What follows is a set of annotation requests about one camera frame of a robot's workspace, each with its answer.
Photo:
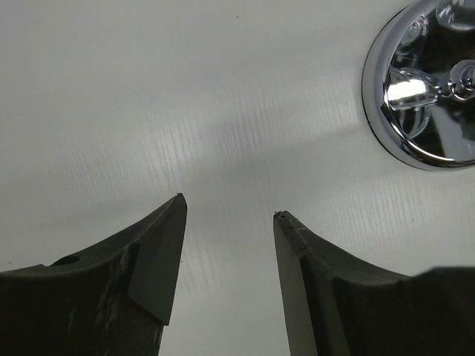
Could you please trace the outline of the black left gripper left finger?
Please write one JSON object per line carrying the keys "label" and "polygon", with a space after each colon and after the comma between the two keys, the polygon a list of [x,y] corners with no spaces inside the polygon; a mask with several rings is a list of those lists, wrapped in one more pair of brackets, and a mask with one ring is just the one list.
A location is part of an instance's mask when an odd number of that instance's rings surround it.
{"label": "black left gripper left finger", "polygon": [[1,273],[3,355],[157,355],[169,324],[187,203],[44,266]]}

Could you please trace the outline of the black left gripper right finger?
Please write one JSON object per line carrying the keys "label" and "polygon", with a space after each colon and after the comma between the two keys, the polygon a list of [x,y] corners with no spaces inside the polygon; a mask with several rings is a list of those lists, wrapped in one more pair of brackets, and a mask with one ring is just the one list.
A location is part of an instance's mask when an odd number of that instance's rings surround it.
{"label": "black left gripper right finger", "polygon": [[410,277],[361,260],[287,211],[273,218],[292,355],[472,355],[474,269]]}

